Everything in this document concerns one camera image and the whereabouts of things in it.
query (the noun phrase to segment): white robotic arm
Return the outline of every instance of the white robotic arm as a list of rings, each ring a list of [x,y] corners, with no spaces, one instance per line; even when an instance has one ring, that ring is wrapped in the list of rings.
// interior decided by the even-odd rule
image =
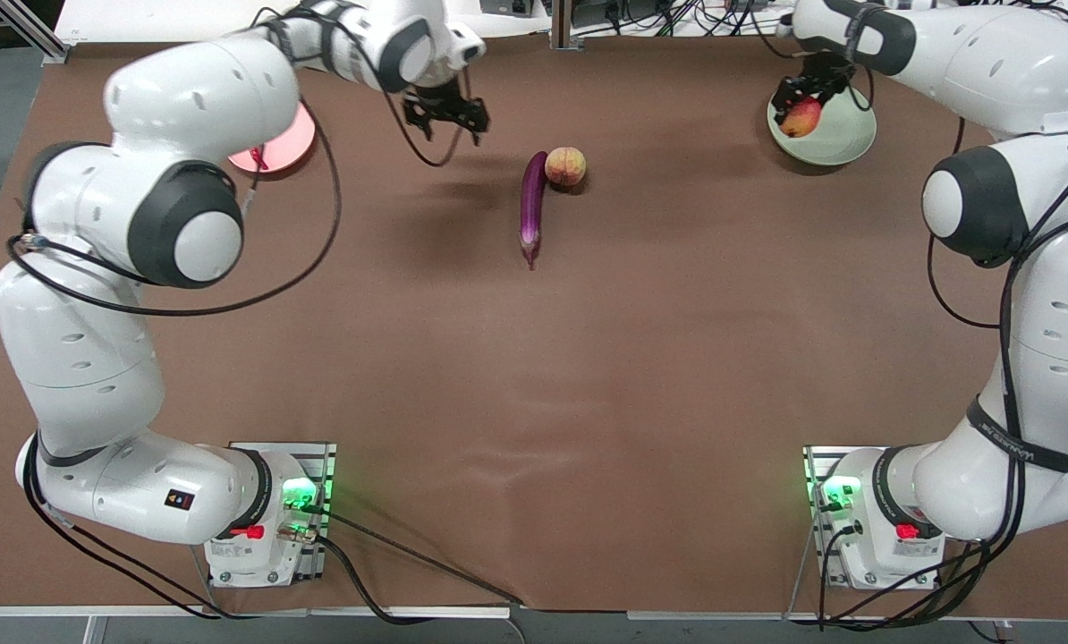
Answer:
[[[910,12],[857,0],[797,0],[790,20],[804,49],[839,53],[987,127],[996,143],[932,168],[924,219],[944,245],[979,266],[999,266],[1023,249],[1068,186],[1065,21],[1000,5]],[[1039,234],[1067,223],[1068,197],[1053,209]],[[934,564],[945,533],[992,537],[1005,514],[1011,457],[1025,461],[1018,531],[1068,519],[1068,232],[1020,271],[1009,356],[1021,441],[1005,431],[1003,360],[996,360],[987,387],[944,441],[862,449],[836,466],[821,502],[833,503],[835,530],[858,525],[839,550],[853,586],[890,586]]]
[[[122,309],[139,307],[144,284],[211,285],[244,239],[218,164],[292,124],[294,68],[408,91],[412,125],[428,133],[439,119],[480,135],[485,107],[461,98],[455,77],[484,52],[470,29],[445,21],[443,0],[309,0],[256,28],[134,62],[105,87],[112,143],[63,143],[36,158],[23,237],[35,252],[21,261]],[[150,431],[164,387],[142,315],[59,293],[11,262],[0,272],[0,329],[38,421],[19,482],[35,444],[36,482],[53,509],[158,541],[215,539],[211,569],[233,586],[289,582],[300,546],[277,537],[289,505],[316,489],[285,454]],[[249,538],[255,547],[240,548]]]

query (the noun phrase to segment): red button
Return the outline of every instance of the red button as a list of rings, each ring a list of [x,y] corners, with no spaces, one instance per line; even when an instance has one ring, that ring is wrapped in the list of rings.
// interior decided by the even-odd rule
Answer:
[[[895,527],[895,536],[900,538],[915,538],[920,536],[920,529],[911,523],[900,523]]]
[[[264,525],[248,525],[245,529],[233,529],[232,534],[244,534],[248,538],[264,538]]]

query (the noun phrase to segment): brown table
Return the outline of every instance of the brown table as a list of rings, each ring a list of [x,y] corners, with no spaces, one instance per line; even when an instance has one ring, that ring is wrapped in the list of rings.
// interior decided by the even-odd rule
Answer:
[[[490,46],[473,80],[492,129],[443,170],[411,157],[374,91],[300,74],[342,157],[341,239],[266,304],[151,321],[168,384],[154,427],[334,441],[337,509],[531,608],[785,611],[808,527],[802,445],[939,439],[991,370],[994,335],[952,321],[923,272],[920,189],[955,119],[881,80],[873,150],[810,171],[763,122],[797,64],[759,42]],[[108,139],[101,83],[132,54],[87,48],[45,69],[0,201],[0,268],[27,163],[56,141]],[[528,272],[522,170],[562,144],[586,152],[592,177],[583,194],[547,194]],[[148,304],[279,283],[316,252],[329,207],[316,152],[263,186],[226,282]],[[967,314],[994,314],[1000,274],[946,252],[939,270]],[[155,602],[31,516],[12,465],[33,426],[0,342],[0,604]],[[101,533],[199,587],[184,548]],[[493,600],[345,537],[380,602]],[[815,607],[813,580],[799,611]],[[223,599],[358,603],[333,563],[320,582]],[[1018,539],[960,614],[1068,619],[1068,522]]]

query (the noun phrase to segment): purple eggplant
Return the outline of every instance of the purple eggplant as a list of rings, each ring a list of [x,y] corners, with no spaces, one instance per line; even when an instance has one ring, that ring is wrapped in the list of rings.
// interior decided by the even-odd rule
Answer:
[[[534,261],[543,248],[543,192],[546,190],[546,152],[538,152],[525,164],[522,175],[522,214],[518,240],[525,264],[534,270]]]

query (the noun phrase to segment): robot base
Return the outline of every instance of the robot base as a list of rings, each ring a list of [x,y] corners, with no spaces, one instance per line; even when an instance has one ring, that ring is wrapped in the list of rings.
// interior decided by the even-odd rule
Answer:
[[[323,551],[314,538],[323,534],[321,517],[292,509],[288,501],[323,503],[330,494],[334,445],[328,443],[232,443],[264,456],[272,470],[272,497],[256,534],[214,538],[204,545],[215,587],[268,587],[316,579]],[[323,482],[321,486],[314,481]]]
[[[829,554],[824,580],[829,586],[880,591],[914,571],[943,562],[943,534],[932,538],[900,538],[878,506],[873,492],[873,469],[880,454],[881,449],[804,447],[817,565],[823,567],[823,550],[833,534],[846,527],[853,531],[838,537]],[[817,512],[833,503],[841,504],[842,509]],[[918,576],[898,587],[932,591],[934,575]]]

